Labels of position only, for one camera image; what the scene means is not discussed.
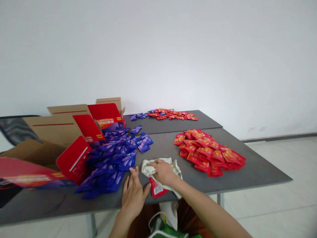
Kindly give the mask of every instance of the metal table leg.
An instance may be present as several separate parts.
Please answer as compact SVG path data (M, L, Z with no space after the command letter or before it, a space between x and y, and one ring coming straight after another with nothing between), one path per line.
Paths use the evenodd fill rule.
M225 208L225 195L223 193L217 194L217 203L224 209Z
M86 215L88 238L95 238L97 236L95 213Z

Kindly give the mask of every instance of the gray table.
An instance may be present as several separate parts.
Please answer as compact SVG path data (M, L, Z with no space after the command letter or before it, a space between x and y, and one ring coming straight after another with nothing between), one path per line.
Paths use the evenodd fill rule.
M167 133L167 132L177 132L185 131L189 129L210 129L210 128L222 128L218 122L214 121L206 114L199 110L188 111L189 113L194 113L195 117L198 117L198 121L194 120L179 120L179 119L162 119L158 120L155 117L147 117L145 119L138 118L135 121L131 121L129 116L124 116L126 128L130 127L133 129L138 125L142 125L142 132L146 134L156 134L156 133Z
M223 193L289 182L292 179L266 159L261 157L243 142L232 136L223 128L207 129L219 143L247 158L246 165L239 171L224 172L224 176L209 178L205 173L196 170L192 163L179 156L179 149L173 145L178 132L152 134L154 144L151 150L137 153L136 165L141 166L144 159L167 158L177 159L183 179L205 194L218 194L218 203L223 205ZM140 182L145 186L149 179L140 173ZM82 200L82 194L74 194L75 189L35 190L24 189L0 210L0 225L17 224L57 217L87 214L88 229L93 237L96 228L94 213L121 207L123 183L116 193L101 195L94 200ZM172 192L153 199L149 195L145 204L176 200Z

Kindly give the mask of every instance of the white tile floor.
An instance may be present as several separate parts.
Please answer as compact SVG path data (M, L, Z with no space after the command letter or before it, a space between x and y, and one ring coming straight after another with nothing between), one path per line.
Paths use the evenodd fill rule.
M247 145L294 181L226 193L226 210L253 237L317 237L317 137ZM108 237L117 213L97 213L98 238ZM1 227L0 237L87 238L85 216Z

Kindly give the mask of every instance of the open cardboard box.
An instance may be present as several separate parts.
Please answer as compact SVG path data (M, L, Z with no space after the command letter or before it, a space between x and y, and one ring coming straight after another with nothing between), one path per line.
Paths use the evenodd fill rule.
M1 153L0 178L37 189L81 184L88 174L85 159L91 146L105 142L91 115L23 119L43 144L30 139Z
M97 99L96 104L48 107L52 116L90 114L100 125L103 133L125 128L121 98Z

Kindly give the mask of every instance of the person's left hand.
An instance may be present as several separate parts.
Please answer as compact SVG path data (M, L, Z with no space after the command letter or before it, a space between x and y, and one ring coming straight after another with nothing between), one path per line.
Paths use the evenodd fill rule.
M130 172L131 176L127 177L123 186L121 211L133 221L143 208L144 201L150 192L151 184L149 183L143 191L139 180L139 167L130 168Z

